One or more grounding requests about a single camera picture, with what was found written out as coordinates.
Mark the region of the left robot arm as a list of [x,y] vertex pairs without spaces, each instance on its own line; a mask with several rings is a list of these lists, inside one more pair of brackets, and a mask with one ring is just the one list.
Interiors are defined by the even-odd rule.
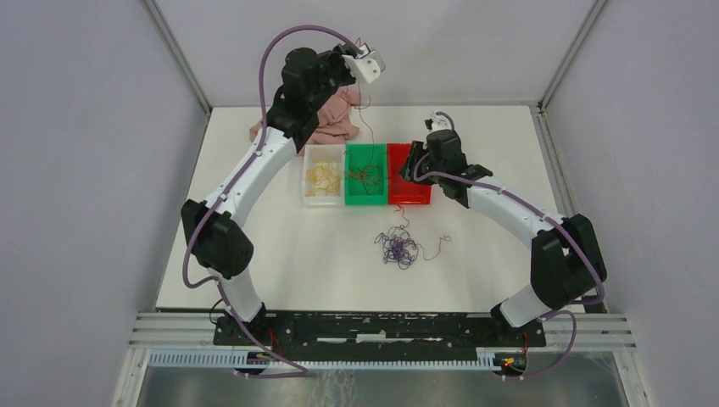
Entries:
[[304,147],[319,125],[319,110],[342,87],[370,83],[385,69],[377,53],[366,44],[337,45],[316,53],[308,47],[285,57],[281,85],[264,108],[262,126],[233,172],[205,199],[187,200],[181,223],[187,248],[182,279],[187,287],[200,287],[189,279],[189,262],[195,259],[208,271],[202,282],[213,282],[236,319],[234,332],[249,345],[260,343],[267,332],[258,316],[265,305],[249,271],[254,245],[243,228],[260,195],[279,170]]

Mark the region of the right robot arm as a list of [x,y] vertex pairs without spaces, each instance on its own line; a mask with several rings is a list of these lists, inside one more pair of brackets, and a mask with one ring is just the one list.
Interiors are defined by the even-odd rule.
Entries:
[[447,198],[486,215],[529,249],[528,284],[490,311],[489,332],[497,344],[514,344],[526,324],[568,305],[604,300],[607,272],[591,221],[529,203],[491,170],[469,164],[456,131],[432,131],[425,141],[413,141],[399,174],[407,182],[440,186]]

